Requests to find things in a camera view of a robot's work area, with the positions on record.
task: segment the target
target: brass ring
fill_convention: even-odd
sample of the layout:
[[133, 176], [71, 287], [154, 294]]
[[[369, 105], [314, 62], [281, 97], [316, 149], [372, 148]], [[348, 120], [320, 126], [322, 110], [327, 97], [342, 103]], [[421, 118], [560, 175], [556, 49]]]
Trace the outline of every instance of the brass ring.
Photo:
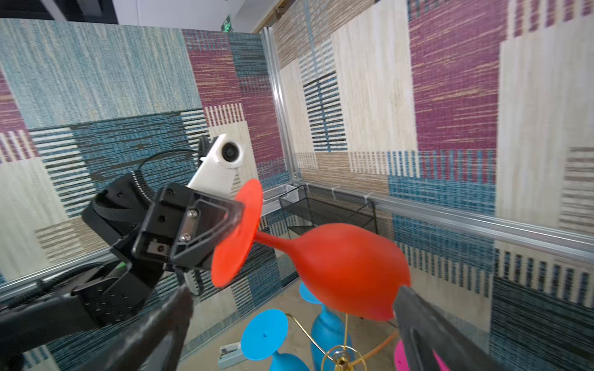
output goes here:
[[330, 353], [332, 353], [332, 351], [334, 349], [338, 349], [338, 348], [346, 348], [346, 349], [350, 349], [350, 350], [354, 351], [357, 354], [357, 356], [359, 356], [359, 358], [357, 358], [357, 360], [360, 359], [361, 360], [361, 363], [363, 364], [363, 370], [364, 371], [367, 371], [367, 362], [365, 362], [365, 358], [363, 357], [363, 355], [361, 353], [359, 353], [359, 351], [357, 349], [355, 349], [353, 347], [349, 347], [348, 345], [337, 345], [335, 347], [330, 348], [329, 351], [327, 351], [324, 354], [324, 358], [322, 358], [322, 364], [320, 366], [320, 369], [322, 371], [324, 370], [324, 362], [326, 361], [326, 357], [328, 357], [328, 358], [330, 358], [330, 359], [333, 360], [333, 358], [330, 357]]

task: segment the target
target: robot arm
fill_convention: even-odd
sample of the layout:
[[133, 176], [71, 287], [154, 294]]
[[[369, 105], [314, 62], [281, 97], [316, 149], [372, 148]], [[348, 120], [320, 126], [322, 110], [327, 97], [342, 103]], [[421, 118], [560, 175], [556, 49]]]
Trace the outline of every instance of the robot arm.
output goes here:
[[94, 197], [83, 220], [114, 259], [75, 268], [0, 309], [0, 365], [62, 336], [129, 319], [164, 271], [183, 284], [184, 272], [210, 269], [215, 246], [241, 220], [243, 204], [229, 193], [244, 148], [225, 134], [201, 143], [187, 186], [170, 183], [154, 193], [135, 170]]

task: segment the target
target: black cable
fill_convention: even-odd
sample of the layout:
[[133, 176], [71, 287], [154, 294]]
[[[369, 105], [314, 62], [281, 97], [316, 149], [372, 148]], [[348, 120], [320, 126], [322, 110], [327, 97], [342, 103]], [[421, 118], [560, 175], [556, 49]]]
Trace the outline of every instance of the black cable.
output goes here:
[[[199, 146], [199, 148], [206, 148], [206, 146], [208, 146], [208, 137], [205, 135], [203, 135], [202, 137], [199, 137], [198, 146]], [[154, 191], [148, 185], [148, 183], [141, 171], [142, 167], [144, 166], [144, 164], [146, 164], [150, 160], [154, 159], [155, 157], [161, 156], [162, 154], [175, 153], [175, 152], [196, 153], [198, 155], [198, 166], [200, 166], [200, 157], [206, 156], [204, 150], [202, 150], [202, 149], [190, 150], [190, 149], [182, 148], [182, 149], [176, 149], [176, 150], [166, 150], [166, 151], [157, 152], [157, 153], [145, 158], [144, 160], [142, 160], [142, 162], [138, 165], [138, 168], [136, 168], [135, 170], [132, 170], [132, 178], [134, 180], [134, 185], [136, 187], [136, 190], [140, 193], [140, 195], [143, 197], [144, 201], [148, 205], [150, 205], [153, 202]]]
[[157, 152], [156, 154], [153, 154], [152, 156], [149, 156], [149, 157], [145, 158], [144, 160], [142, 160], [142, 162], [140, 163], [140, 165], [138, 165], [138, 169], [137, 170], [140, 170], [144, 166], [144, 164], [146, 164], [147, 162], [149, 162], [153, 158], [155, 158], [157, 156], [161, 156], [162, 154], [173, 153], [173, 152], [193, 152], [193, 153], [198, 154], [199, 156], [203, 156], [204, 155], [204, 153], [202, 151], [200, 151], [200, 150], [179, 149], [179, 150], [161, 151], [161, 152]]
[[100, 267], [102, 265], [103, 265], [102, 262], [83, 264], [83, 265], [80, 265], [79, 267], [73, 268], [69, 271], [59, 274], [56, 277], [53, 277], [47, 281], [39, 280], [37, 282], [37, 287], [35, 289], [14, 298], [8, 305], [8, 308], [14, 309], [14, 308], [21, 306], [23, 304], [30, 303], [33, 300], [35, 300], [36, 298], [47, 294], [48, 292], [50, 292], [50, 290], [52, 290], [54, 287], [56, 287], [60, 283], [66, 281], [66, 280], [69, 280], [70, 278], [72, 278], [76, 275], [79, 275], [83, 272], [86, 272], [92, 268]]

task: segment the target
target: blue striped fabric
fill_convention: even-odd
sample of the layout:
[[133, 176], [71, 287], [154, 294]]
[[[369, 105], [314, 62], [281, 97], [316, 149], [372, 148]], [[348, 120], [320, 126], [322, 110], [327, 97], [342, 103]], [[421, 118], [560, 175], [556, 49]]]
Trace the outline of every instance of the blue striped fabric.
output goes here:
[[263, 75], [268, 77], [264, 47], [260, 35], [229, 33], [229, 44], [237, 77]]
[[[95, 193], [141, 160], [159, 151], [189, 149], [202, 134], [208, 129], [201, 109], [31, 131], [69, 217], [80, 215]], [[149, 162], [143, 172], [158, 189], [168, 182], [187, 183], [195, 169], [191, 156], [183, 154]]]
[[336, 71], [303, 86], [314, 151], [346, 151]]
[[0, 64], [28, 128], [202, 106], [172, 28], [1, 19]]
[[495, 278], [489, 354], [509, 370], [592, 370], [594, 310]]

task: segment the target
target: aluminum rail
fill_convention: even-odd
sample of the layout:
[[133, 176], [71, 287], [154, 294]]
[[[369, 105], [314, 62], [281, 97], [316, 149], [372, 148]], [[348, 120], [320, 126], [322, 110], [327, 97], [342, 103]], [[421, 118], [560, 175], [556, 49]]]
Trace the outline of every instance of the aluminum rail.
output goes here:
[[539, 227], [396, 197], [366, 194], [348, 188], [331, 187], [303, 180], [296, 180], [293, 184], [307, 185], [310, 189], [327, 192], [344, 201], [373, 201], [377, 209], [402, 217], [594, 265], [594, 237], [585, 234]]
[[264, 56], [266, 57], [266, 64], [268, 66], [268, 76], [270, 77], [270, 87], [272, 88], [272, 95], [274, 100], [274, 110], [278, 118], [280, 142], [283, 145], [283, 154], [285, 155], [285, 165], [289, 172], [290, 181], [298, 179], [297, 156], [293, 148], [293, 141], [291, 139], [291, 131], [289, 129], [287, 108], [285, 104], [285, 97], [283, 95], [283, 86], [280, 80], [280, 64], [279, 55], [276, 51], [276, 44], [274, 42], [274, 31], [270, 27], [265, 27], [260, 32], [262, 38], [262, 45], [264, 46]]

